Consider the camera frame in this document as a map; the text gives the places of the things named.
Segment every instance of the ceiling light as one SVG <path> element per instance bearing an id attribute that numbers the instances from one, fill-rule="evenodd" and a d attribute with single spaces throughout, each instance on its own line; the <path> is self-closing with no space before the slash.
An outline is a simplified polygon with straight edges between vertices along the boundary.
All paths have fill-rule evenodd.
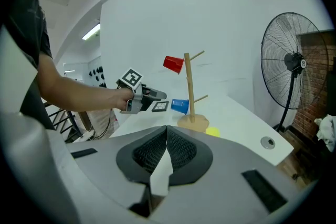
<path id="1" fill-rule="evenodd" d="M 89 37 L 94 35 L 100 29 L 100 24 L 97 24 L 93 29 L 91 29 L 85 36 L 83 36 L 83 40 L 87 40 Z"/>

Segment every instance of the fan grille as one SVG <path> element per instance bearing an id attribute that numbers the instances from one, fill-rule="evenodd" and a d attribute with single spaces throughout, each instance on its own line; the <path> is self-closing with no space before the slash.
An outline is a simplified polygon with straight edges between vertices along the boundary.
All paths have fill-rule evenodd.
<path id="1" fill-rule="evenodd" d="M 328 52 L 316 26 L 297 13 L 284 13 L 274 18 L 261 46 L 261 69 L 267 90 L 282 107 L 286 106 L 294 71 L 289 71 L 285 64 L 287 54 L 297 55 L 307 62 L 294 81 L 289 105 L 289 109 L 304 108 L 323 88 L 328 72 Z"/>

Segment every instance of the blue cup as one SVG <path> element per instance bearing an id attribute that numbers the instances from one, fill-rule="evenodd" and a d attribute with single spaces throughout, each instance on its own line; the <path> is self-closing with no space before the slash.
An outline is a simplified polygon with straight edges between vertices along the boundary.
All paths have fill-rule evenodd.
<path id="1" fill-rule="evenodd" d="M 173 99 L 172 105 L 170 108 L 172 110 L 179 111 L 183 113 L 184 115 L 186 115 L 189 109 L 189 100 Z"/>

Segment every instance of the table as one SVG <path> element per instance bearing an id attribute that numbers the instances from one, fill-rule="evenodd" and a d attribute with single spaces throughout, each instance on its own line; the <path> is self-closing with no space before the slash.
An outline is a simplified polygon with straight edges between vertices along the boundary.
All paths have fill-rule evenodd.
<path id="1" fill-rule="evenodd" d="M 177 126 L 183 114 L 170 109 L 166 112 L 152 112 L 152 105 L 145 112 L 131 115 L 112 135 L 119 136 L 154 126 Z M 239 143 L 258 154 L 273 165 L 282 162 L 293 150 L 293 147 L 273 128 L 255 116 L 248 109 L 227 96 L 220 99 L 208 97 L 195 104 L 195 112 L 206 116 L 209 127 L 220 130 L 220 137 Z M 260 140 L 269 136 L 275 141 L 275 148 L 268 150 L 262 147 Z"/>

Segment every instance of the wooden stand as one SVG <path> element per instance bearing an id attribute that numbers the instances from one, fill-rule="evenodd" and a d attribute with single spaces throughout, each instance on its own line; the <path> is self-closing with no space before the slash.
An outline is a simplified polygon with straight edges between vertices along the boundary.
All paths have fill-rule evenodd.
<path id="1" fill-rule="evenodd" d="M 195 103 L 206 98 L 208 95 L 205 95 L 201 98 L 198 98 L 194 101 L 194 86 L 193 86 L 193 76 L 191 72 L 191 60 L 195 59 L 197 56 L 204 53 L 201 51 L 196 54 L 194 57 L 190 58 L 189 53 L 184 54 L 185 61 L 185 70 L 187 73 L 187 82 L 188 82 L 188 92 L 189 92 L 189 105 L 190 105 L 190 115 L 184 115 L 179 119 L 177 125 L 182 128 L 191 129 L 198 132 L 205 132 L 206 128 L 209 126 L 209 121 L 205 116 L 195 114 Z"/>

